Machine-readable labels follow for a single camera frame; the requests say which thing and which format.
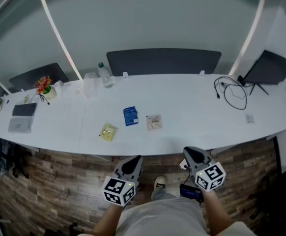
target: white flower pot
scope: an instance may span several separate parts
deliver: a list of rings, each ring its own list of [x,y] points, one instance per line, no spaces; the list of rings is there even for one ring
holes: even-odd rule
[[[44,93],[43,95],[47,100],[53,100],[57,96],[57,92],[54,87],[50,87],[50,91],[48,93]]]

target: white desk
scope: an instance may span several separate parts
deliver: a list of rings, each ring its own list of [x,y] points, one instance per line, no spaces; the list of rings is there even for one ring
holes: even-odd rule
[[[185,146],[214,149],[244,143],[286,129],[284,85],[255,88],[245,110],[217,99],[214,80],[220,75],[140,75],[115,78],[112,88],[101,84],[97,98],[87,99],[83,89],[71,97],[57,97],[48,106],[39,102],[31,134],[8,133],[13,107],[24,97],[5,97],[0,112],[0,137],[27,146],[96,155],[157,155],[181,153]],[[78,87],[80,81],[71,82]],[[240,88],[233,90],[240,95]],[[233,104],[244,106],[234,98]],[[125,126],[123,109],[135,106],[139,124]],[[255,124],[247,124],[245,114]],[[145,116],[161,114],[163,128],[147,131]],[[99,137],[108,122],[118,128],[113,141]]]

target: water bottle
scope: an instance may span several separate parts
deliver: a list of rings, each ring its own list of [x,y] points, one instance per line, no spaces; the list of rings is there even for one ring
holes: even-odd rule
[[[98,72],[99,72],[100,77],[103,80],[103,84],[105,88],[107,89],[111,88],[113,86],[113,81],[109,75],[107,68],[104,66],[102,62],[98,64]]]

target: wooden floor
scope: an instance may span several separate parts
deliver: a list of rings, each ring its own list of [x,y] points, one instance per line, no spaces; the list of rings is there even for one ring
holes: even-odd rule
[[[249,219],[256,206],[248,195],[257,191],[263,176],[276,176],[273,141],[238,145],[213,158],[227,173],[224,185],[217,190],[225,209],[234,220],[257,229],[266,216]],[[12,220],[4,225],[5,235],[43,235],[46,228],[68,235],[72,222],[78,223],[78,232],[89,233],[108,206],[100,192],[103,180],[120,159],[105,162],[89,155],[33,152],[25,167],[29,179],[20,174],[14,178],[12,173],[0,177],[0,217]],[[167,177],[167,191],[178,196],[179,184],[188,176],[179,167],[182,159],[182,154],[144,157],[141,189],[133,203],[150,201],[158,175]]]

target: pants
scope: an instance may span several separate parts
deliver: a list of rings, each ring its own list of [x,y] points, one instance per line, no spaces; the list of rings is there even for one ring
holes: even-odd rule
[[[152,201],[163,200],[163,199],[173,199],[176,198],[174,195],[167,193],[164,188],[156,188],[151,196]]]

